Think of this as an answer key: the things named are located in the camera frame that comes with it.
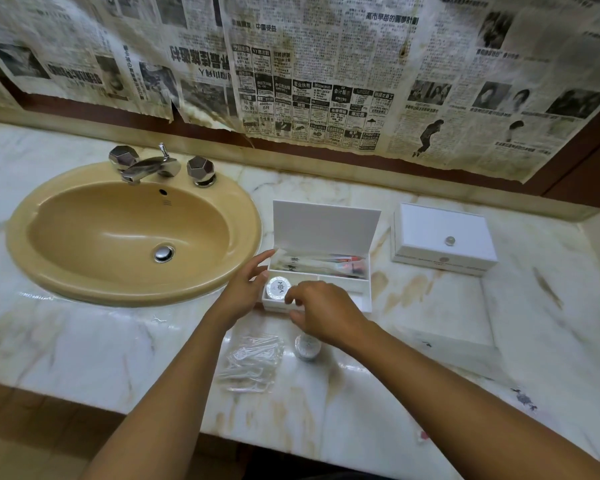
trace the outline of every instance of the person's left hand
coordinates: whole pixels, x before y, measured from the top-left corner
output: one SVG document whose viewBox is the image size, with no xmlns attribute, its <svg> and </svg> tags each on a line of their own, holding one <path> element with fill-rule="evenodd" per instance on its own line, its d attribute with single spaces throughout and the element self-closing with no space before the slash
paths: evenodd
<svg viewBox="0 0 600 480">
<path fill-rule="evenodd" d="M 251 258 L 236 271 L 222 294 L 209 308 L 207 315 L 212 316 L 214 323 L 222 325 L 224 331 L 229 330 L 239 318 L 249 313 L 262 297 L 269 272 L 267 266 L 258 265 L 272 257 L 275 252 L 275 249 L 270 249 Z"/>
</svg>

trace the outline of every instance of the small round container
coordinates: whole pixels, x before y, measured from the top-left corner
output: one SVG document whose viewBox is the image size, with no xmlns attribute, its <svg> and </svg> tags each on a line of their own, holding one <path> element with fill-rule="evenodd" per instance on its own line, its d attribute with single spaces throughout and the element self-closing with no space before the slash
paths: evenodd
<svg viewBox="0 0 600 480">
<path fill-rule="evenodd" d="M 306 360 L 307 362 L 315 359 L 320 354 L 322 342 L 311 335 L 301 333 L 296 337 L 294 354 L 298 359 Z"/>
<path fill-rule="evenodd" d="M 265 290 L 269 298 L 283 300 L 289 288 L 291 288 L 291 283 L 288 279 L 283 276 L 276 276 L 269 280 Z"/>
</svg>

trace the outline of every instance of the person's right hand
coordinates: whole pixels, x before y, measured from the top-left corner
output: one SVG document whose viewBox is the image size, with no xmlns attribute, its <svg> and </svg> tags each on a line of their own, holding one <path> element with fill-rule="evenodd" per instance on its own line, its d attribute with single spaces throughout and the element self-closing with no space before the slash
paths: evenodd
<svg viewBox="0 0 600 480">
<path fill-rule="evenodd" d="M 361 338 L 368 320 L 342 288 L 323 281 L 304 281 L 285 295 L 285 303 L 304 305 L 304 313 L 289 311 L 302 331 L 338 348 Z"/>
</svg>

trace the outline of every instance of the box lid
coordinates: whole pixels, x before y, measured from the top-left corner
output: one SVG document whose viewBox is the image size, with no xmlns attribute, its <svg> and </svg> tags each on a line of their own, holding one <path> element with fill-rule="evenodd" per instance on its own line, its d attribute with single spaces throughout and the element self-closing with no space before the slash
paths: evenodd
<svg viewBox="0 0 600 480">
<path fill-rule="evenodd" d="M 293 251 L 365 256 L 371 249 L 380 210 L 273 201 L 273 243 Z"/>
<path fill-rule="evenodd" d="M 491 234 L 483 216 L 436 209 L 412 203 L 399 206 L 400 233 L 396 234 L 396 248 L 417 247 L 442 253 L 497 261 Z M 454 243 L 445 243 L 453 237 Z"/>
</svg>

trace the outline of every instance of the sink basin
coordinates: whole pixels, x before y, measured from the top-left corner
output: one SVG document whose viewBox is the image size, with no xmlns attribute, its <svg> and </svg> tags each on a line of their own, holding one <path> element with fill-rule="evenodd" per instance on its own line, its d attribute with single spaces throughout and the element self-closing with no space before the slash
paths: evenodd
<svg viewBox="0 0 600 480">
<path fill-rule="evenodd" d="M 183 170 L 131 186 L 103 162 L 40 185 L 11 216 L 6 239 L 15 263 L 49 291 L 145 306 L 224 284 L 254 255 L 261 229 L 251 198 L 229 177 L 199 188 Z"/>
</svg>

